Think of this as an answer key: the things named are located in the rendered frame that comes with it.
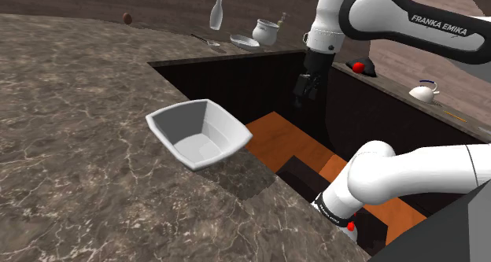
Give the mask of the black cloth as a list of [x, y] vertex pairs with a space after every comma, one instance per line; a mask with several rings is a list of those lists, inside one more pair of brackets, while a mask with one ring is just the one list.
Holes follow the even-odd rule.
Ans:
[[364, 72], [361, 73], [365, 76], [370, 76], [370, 77], [376, 77], [376, 71], [375, 71], [375, 65], [373, 61], [369, 57], [362, 57], [362, 58], [357, 58], [351, 61], [347, 61], [345, 65], [349, 67], [352, 70], [352, 66], [356, 62], [361, 62], [365, 65]]

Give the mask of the white lidded jar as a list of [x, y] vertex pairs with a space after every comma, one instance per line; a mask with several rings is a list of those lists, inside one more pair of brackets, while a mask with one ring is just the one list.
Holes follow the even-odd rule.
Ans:
[[279, 26], [268, 20], [258, 19], [257, 25], [253, 29], [252, 37], [259, 44], [272, 46], [277, 39]]

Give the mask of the white plate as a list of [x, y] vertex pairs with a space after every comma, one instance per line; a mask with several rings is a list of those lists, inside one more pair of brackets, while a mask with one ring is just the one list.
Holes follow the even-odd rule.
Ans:
[[260, 47], [258, 41], [244, 35], [230, 35], [230, 41], [235, 46], [246, 50], [255, 50]]

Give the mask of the silver spoon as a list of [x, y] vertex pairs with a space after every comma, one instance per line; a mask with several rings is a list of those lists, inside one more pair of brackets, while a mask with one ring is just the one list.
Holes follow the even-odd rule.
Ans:
[[200, 37], [198, 35], [195, 35], [195, 34], [190, 34], [190, 35], [193, 36], [194, 38], [199, 39], [202, 42], [206, 43], [208, 46], [214, 46], [214, 47], [220, 46], [219, 43], [214, 42], [214, 41], [210, 41], [210, 40], [207, 40], [207, 39], [204, 39], [204, 38], [202, 38], [202, 37]]

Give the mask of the white bottle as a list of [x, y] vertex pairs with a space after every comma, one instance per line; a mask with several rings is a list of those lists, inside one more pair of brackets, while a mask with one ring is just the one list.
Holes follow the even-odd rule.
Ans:
[[209, 18], [209, 27], [212, 30], [220, 30], [222, 20], [223, 20], [223, 0], [216, 0], [215, 5], [212, 7], [212, 11], [210, 13]]

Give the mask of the white square bowl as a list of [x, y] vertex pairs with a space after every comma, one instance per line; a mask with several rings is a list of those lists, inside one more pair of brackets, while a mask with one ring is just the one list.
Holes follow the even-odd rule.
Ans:
[[184, 101], [146, 115], [149, 129], [191, 171], [239, 151], [253, 137], [226, 109], [209, 99]]

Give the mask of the yellow pencil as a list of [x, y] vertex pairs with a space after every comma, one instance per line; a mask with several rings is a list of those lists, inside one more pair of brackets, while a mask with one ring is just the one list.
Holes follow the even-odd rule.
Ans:
[[464, 118], [462, 118], [462, 117], [460, 117], [460, 116], [457, 116], [457, 115], [455, 115], [455, 114], [453, 114], [453, 113], [451, 113], [451, 112], [449, 112], [449, 111], [443, 110], [443, 112], [444, 112], [445, 114], [447, 114], [447, 115], [450, 115], [450, 116], [454, 117], [455, 119], [458, 119], [458, 120], [463, 121], [464, 123], [466, 123], [466, 122], [467, 122], [467, 120], [465, 120]]

